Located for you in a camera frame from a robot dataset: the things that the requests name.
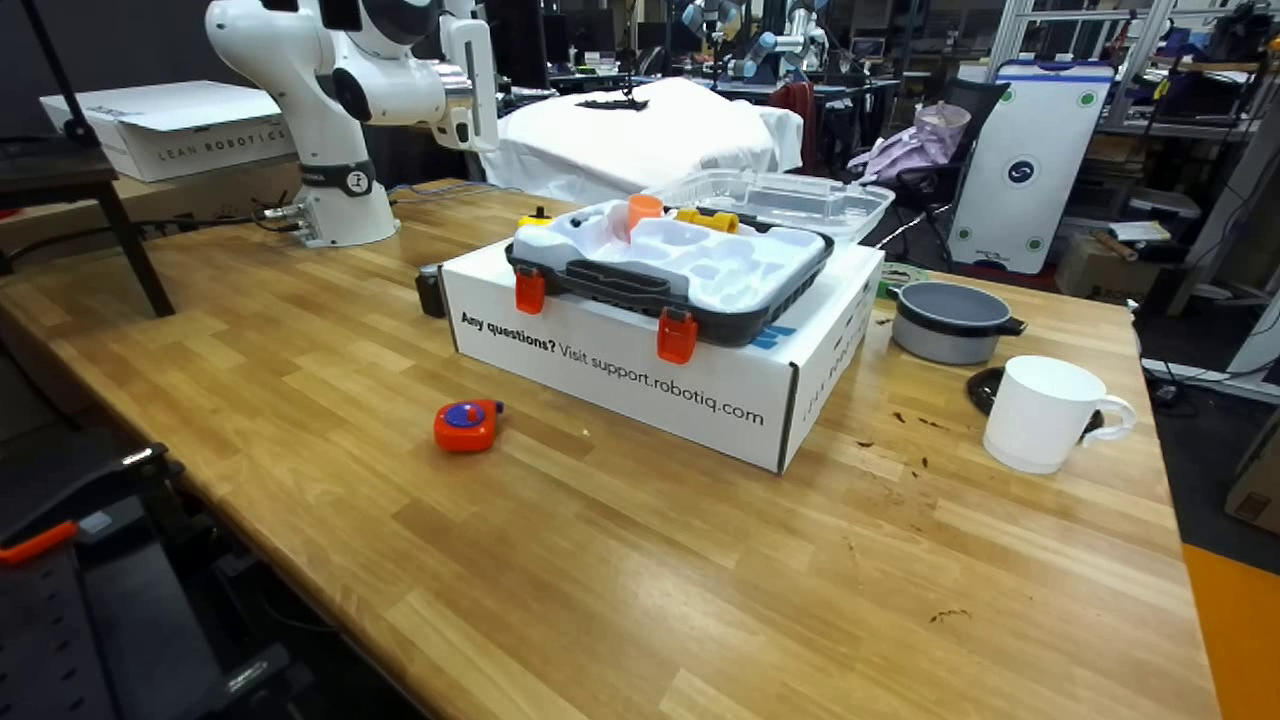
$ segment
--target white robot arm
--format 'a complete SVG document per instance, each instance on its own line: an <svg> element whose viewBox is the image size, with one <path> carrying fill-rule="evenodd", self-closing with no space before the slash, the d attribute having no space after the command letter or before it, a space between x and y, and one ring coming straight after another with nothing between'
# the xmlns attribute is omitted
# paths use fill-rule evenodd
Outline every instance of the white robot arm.
<svg viewBox="0 0 1280 720"><path fill-rule="evenodd" d="M495 66L472 0L448 0L441 59L418 59L433 0L214 0L216 54L272 93L302 156L303 189L275 223L303 245L371 245L395 231L359 123L428 127L445 149L495 142Z"/></svg>

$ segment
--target chair backrest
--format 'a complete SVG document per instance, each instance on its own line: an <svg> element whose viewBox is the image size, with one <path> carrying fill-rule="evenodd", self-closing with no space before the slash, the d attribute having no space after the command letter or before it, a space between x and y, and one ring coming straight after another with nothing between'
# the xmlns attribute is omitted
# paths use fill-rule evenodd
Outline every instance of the chair backrest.
<svg viewBox="0 0 1280 720"><path fill-rule="evenodd" d="M964 136L956 142L956 162L969 161L971 138L986 131L1006 93L1009 84L971 84L971 80L947 84L943 101L969 113Z"/></svg>

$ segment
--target wooden tabletop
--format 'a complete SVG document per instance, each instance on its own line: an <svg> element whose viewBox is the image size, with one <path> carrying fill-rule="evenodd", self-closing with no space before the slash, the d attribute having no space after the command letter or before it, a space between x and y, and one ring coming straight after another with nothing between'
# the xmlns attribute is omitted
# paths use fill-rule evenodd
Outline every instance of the wooden tabletop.
<svg viewBox="0 0 1280 720"><path fill-rule="evenodd" d="M156 240L171 321L112 253L0 304L448 717L1215 717L1125 309L989 285L1030 321L1002 360L1082 360L1142 407L1057 478L986 455L971 373L898 350L894 309L768 475L454 350L414 270L530 208L425 185L371 247ZM510 404L485 455L433 449L460 397Z"/></svg>

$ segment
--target white machine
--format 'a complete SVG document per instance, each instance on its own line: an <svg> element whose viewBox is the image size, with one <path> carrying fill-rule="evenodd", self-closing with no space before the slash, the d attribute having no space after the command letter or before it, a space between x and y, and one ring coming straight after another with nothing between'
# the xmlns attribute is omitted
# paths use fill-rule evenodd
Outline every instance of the white machine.
<svg viewBox="0 0 1280 720"><path fill-rule="evenodd" d="M956 265L1041 270L1068 208L1114 66L1006 65L1006 101L989 114L954 215Z"/></svg>
<svg viewBox="0 0 1280 720"><path fill-rule="evenodd" d="M414 45L433 0L214 0L204 30L216 54L272 93L302 156L303 189L272 208L308 247L376 245L395 231L359 123L428 127L438 142L495 142L495 66L472 0L445 0L441 54Z"/></svg>

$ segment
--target white cardboard box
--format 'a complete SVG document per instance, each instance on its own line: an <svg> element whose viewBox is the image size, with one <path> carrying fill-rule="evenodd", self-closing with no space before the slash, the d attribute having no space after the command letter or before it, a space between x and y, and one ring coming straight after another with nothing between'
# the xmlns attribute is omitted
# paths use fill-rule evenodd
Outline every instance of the white cardboard box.
<svg viewBox="0 0 1280 720"><path fill-rule="evenodd" d="M689 362L658 354L658 321L582 297L517 313L506 245L445 265L454 339L464 354L568 397L785 472L849 369L878 304L884 254L841 247L775 321L774 347L699 345Z"/></svg>
<svg viewBox="0 0 1280 720"><path fill-rule="evenodd" d="M289 127L268 93L216 80L77 93L112 167L134 178L171 178L214 167L294 156ZM70 101L41 94L64 127Z"/></svg>

